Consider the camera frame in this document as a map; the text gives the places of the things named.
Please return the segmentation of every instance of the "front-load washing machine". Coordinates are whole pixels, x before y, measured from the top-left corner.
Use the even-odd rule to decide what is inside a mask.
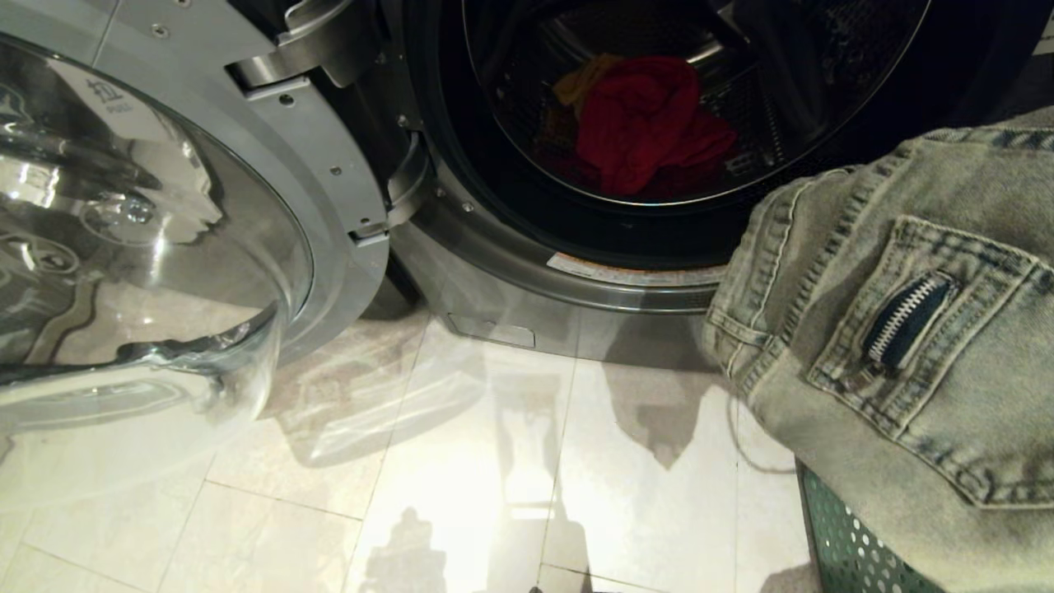
[[[1050,4],[2,0],[0,507],[219,442],[392,278],[458,334],[703,369],[752,205],[978,120]],[[605,191],[552,91],[601,54],[683,59],[735,143]]]

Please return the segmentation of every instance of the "yellow cloth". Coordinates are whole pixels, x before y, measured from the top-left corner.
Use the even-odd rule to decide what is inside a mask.
[[[589,61],[582,64],[574,72],[565,74],[563,78],[552,85],[552,93],[557,95],[557,100],[562,104],[574,105],[574,118],[582,115],[582,106],[586,104],[586,96],[593,84],[604,78],[607,71],[612,65],[621,62],[624,58],[613,54],[600,54],[593,56]]]

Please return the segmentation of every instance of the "zipper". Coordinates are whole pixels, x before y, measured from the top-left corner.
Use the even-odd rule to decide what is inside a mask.
[[[941,272],[931,272],[900,289],[882,308],[861,345],[856,371],[840,380],[843,392],[858,392],[875,379],[905,367],[909,355],[943,311],[956,281]]]

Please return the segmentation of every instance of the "green laundry basket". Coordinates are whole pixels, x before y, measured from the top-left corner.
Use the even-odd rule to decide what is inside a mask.
[[[823,593],[943,593],[875,537],[853,511],[798,464],[805,527]]]

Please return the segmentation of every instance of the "denim jacket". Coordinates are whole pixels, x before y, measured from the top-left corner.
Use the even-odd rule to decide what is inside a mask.
[[[1049,107],[769,194],[704,344],[909,565],[1054,591],[1052,265]]]

